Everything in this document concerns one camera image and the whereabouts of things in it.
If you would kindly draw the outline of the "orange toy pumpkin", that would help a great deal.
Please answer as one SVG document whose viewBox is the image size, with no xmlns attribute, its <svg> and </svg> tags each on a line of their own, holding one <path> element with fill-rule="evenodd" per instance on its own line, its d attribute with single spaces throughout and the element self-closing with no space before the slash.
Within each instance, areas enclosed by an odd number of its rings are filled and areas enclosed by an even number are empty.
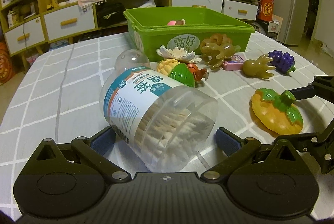
<svg viewBox="0 0 334 224">
<path fill-rule="evenodd" d="M 288 90 L 278 94 L 273 89 L 260 88 L 251 97 L 251 107 L 269 130 L 278 135 L 296 135 L 301 133 L 304 120 L 294 104 L 295 100 Z"/>
</svg>

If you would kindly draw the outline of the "clear cotton swab jar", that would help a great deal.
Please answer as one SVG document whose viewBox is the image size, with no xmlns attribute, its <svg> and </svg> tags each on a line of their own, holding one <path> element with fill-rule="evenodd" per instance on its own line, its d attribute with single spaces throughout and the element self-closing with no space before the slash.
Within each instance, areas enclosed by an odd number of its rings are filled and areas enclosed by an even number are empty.
<svg viewBox="0 0 334 224">
<path fill-rule="evenodd" d="M 181 171 L 204 146 L 218 102 L 145 66 L 113 70 L 102 87 L 105 120 L 152 172 Z"/>
</svg>

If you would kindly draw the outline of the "pink pig toy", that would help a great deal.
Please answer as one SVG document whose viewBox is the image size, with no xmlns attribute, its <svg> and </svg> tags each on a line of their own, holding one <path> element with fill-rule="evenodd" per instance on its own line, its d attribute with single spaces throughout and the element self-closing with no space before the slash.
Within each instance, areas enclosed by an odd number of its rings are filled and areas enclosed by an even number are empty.
<svg viewBox="0 0 334 224">
<path fill-rule="evenodd" d="M 171 20 L 167 23 L 168 26 L 174 26 L 174 25 L 185 25 L 186 21 L 184 19 L 181 20 Z"/>
</svg>

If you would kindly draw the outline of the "purple toy grapes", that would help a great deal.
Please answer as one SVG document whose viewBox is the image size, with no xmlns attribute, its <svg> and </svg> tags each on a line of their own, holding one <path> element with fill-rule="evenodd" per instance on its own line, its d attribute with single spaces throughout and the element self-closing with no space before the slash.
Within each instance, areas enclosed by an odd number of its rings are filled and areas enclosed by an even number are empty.
<svg viewBox="0 0 334 224">
<path fill-rule="evenodd" d="M 289 52 L 283 53 L 281 50 L 274 50 L 268 53 L 273 60 L 270 63 L 275 66 L 276 70 L 281 74 L 289 74 L 296 70 L 294 56 Z"/>
</svg>

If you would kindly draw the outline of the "brown octopus toy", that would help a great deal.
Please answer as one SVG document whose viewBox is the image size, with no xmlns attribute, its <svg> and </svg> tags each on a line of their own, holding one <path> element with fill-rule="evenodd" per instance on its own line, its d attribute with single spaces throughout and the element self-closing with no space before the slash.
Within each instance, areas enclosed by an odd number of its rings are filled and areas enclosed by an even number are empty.
<svg viewBox="0 0 334 224">
<path fill-rule="evenodd" d="M 263 54 L 257 60 L 248 59 L 243 63 L 242 71 L 250 78 L 269 79 L 274 76 L 270 70 L 275 70 L 276 67 L 271 64 L 273 58 L 268 54 Z"/>
<path fill-rule="evenodd" d="M 211 70 L 219 69 L 226 59 L 230 59 L 235 54 L 235 46 L 230 43 L 218 45 L 208 42 L 200 49 L 202 61 Z"/>
</svg>

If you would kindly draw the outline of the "grey checked table cloth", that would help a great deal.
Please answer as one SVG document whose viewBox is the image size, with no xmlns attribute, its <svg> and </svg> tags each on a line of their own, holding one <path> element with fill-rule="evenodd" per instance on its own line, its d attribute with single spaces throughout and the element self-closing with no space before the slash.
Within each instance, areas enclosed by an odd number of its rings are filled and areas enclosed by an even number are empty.
<svg viewBox="0 0 334 224">
<path fill-rule="evenodd" d="M 1 211 L 17 220 L 21 213 L 13 196 L 16 178 L 39 143 L 45 138 L 56 143 L 69 143 L 78 136 L 91 137 L 108 126 L 99 104 L 101 87 L 110 76 L 117 56 L 130 46 L 126 33 L 78 42 L 45 53 L 37 58 L 25 75 L 1 122 Z M 216 124 L 204 150 L 181 172 L 204 170 L 223 160 L 213 136 L 219 127 L 239 135 L 253 136 L 263 144 L 275 137 L 256 120 L 249 101 L 254 91 L 269 88 L 277 93 L 311 83 L 314 76 L 325 75 L 314 64 L 290 51 L 278 42 L 255 32 L 245 53 L 255 59 L 271 50 L 290 52 L 296 71 L 289 76 L 274 71 L 269 81 L 246 78 L 240 71 L 210 72 L 198 89 L 217 99 L 219 110 Z M 333 104 L 318 97 L 298 101 L 304 120 L 302 132 L 323 132 L 333 119 Z M 333 217 L 333 171 L 322 174 L 309 153 L 302 153 L 319 184 L 320 194 L 312 216 L 317 219 Z M 144 163 L 127 144 L 117 137 L 115 147 L 105 155 L 132 176 L 148 171 Z"/>
</svg>

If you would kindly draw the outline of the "pink card box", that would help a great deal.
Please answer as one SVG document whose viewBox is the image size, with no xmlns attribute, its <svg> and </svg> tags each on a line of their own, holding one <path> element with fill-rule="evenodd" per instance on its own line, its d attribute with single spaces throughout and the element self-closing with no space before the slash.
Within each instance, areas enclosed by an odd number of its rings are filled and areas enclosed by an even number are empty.
<svg viewBox="0 0 334 224">
<path fill-rule="evenodd" d="M 222 64 L 222 68 L 226 71 L 240 71 L 245 60 L 240 55 L 233 55 L 231 58 L 225 60 Z"/>
</svg>

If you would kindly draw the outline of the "orange crab toy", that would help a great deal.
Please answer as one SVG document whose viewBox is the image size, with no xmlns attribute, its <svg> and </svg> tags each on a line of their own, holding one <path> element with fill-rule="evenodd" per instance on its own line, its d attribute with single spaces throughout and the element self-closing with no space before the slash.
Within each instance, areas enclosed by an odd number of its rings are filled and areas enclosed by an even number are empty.
<svg viewBox="0 0 334 224">
<path fill-rule="evenodd" d="M 209 72 L 206 68 L 199 69 L 196 64 L 189 63 L 187 64 L 189 71 L 192 73 L 194 80 L 199 83 L 202 79 L 207 80 L 209 77 Z"/>
</svg>

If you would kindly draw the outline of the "red gift box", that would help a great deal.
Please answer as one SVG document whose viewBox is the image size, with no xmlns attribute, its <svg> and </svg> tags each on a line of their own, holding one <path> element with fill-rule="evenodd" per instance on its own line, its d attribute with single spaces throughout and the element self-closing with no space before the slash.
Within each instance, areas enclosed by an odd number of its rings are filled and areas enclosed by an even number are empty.
<svg viewBox="0 0 334 224">
<path fill-rule="evenodd" d="M 273 7 L 275 0 L 260 0 L 258 19 L 262 21 L 272 21 Z"/>
</svg>

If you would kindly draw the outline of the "toy corn green husk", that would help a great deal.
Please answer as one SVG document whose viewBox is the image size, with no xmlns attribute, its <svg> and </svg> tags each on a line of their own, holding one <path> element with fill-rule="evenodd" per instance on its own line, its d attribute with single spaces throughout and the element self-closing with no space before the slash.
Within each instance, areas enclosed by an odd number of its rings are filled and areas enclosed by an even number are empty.
<svg viewBox="0 0 334 224">
<path fill-rule="evenodd" d="M 181 63 L 176 59 L 168 58 L 160 61 L 157 64 L 157 72 L 179 81 L 188 87 L 195 87 L 194 76 L 188 69 L 187 64 Z"/>
</svg>

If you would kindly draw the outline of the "clear capsule ball toy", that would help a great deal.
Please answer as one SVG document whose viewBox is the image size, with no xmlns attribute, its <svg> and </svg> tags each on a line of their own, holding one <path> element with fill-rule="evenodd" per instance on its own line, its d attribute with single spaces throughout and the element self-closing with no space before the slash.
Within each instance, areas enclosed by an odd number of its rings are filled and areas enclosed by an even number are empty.
<svg viewBox="0 0 334 224">
<path fill-rule="evenodd" d="M 114 69 L 118 74 L 121 74 L 130 68 L 138 66 L 150 68 L 151 64 L 144 53 L 139 50 L 130 49 L 119 54 L 115 61 Z"/>
</svg>

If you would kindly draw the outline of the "red round snack bag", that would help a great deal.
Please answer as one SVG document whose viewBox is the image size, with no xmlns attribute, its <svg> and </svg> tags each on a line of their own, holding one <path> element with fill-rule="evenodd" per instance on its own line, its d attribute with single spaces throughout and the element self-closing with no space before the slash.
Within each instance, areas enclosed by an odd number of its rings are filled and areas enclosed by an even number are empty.
<svg viewBox="0 0 334 224">
<path fill-rule="evenodd" d="M 4 84 L 15 75 L 13 63 L 9 55 L 6 43 L 0 43 L 0 83 Z"/>
</svg>

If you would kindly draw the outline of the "green plastic storage bin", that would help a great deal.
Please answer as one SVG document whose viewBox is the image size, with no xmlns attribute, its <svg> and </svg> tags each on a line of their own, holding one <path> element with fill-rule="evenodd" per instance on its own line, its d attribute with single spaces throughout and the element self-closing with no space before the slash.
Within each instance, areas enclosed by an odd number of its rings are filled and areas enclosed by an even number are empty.
<svg viewBox="0 0 334 224">
<path fill-rule="evenodd" d="M 255 29 L 238 19 L 209 8 L 150 7 L 132 8 L 123 13 L 133 48 L 146 54 L 151 62 L 161 60 L 156 53 L 160 46 L 184 48 L 200 54 L 200 43 L 214 34 L 246 50 Z M 171 20 L 186 21 L 185 25 L 168 26 Z"/>
</svg>

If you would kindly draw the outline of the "black bag on shelf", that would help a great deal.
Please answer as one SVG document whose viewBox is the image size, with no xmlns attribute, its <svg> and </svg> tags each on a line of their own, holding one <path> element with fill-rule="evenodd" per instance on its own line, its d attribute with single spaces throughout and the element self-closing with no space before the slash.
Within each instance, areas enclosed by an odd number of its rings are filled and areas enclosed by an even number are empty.
<svg viewBox="0 0 334 224">
<path fill-rule="evenodd" d="M 105 1 L 95 4 L 97 28 L 105 29 L 126 25 L 125 6 L 115 1 Z"/>
</svg>

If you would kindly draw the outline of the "wooden cabinet white drawers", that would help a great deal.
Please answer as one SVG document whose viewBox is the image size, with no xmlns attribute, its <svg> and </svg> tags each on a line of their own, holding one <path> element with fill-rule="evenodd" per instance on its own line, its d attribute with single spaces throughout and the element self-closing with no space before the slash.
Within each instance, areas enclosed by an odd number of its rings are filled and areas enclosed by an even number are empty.
<svg viewBox="0 0 334 224">
<path fill-rule="evenodd" d="M 209 8 L 204 5 L 206 0 L 106 1 L 123 3 L 125 10 L 150 7 Z M 53 6 L 52 0 L 1 0 L 1 27 L 12 56 L 44 43 L 103 30 L 97 28 L 95 4 L 81 8 L 78 0 L 58 6 Z"/>
</svg>

